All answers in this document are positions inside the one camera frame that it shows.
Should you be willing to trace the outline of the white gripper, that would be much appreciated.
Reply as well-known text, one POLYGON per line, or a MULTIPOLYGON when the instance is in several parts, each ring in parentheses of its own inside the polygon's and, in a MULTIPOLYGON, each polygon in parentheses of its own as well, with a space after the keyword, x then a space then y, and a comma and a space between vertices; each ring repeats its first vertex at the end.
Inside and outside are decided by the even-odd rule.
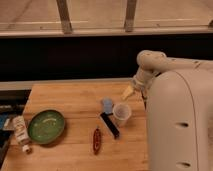
POLYGON ((151 71, 143 70, 139 68, 132 79, 132 86, 128 86, 123 94, 122 99, 126 100, 128 97, 134 94, 134 89, 137 91, 145 92, 149 88, 149 81, 153 78, 151 71))

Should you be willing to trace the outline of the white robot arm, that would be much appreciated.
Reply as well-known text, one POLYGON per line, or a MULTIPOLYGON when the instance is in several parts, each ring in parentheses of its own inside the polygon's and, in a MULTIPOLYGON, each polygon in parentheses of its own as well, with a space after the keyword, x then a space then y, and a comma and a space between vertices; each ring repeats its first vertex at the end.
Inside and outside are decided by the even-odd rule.
POLYGON ((138 70, 122 97, 142 94, 151 171, 213 171, 213 60, 137 55, 138 70))

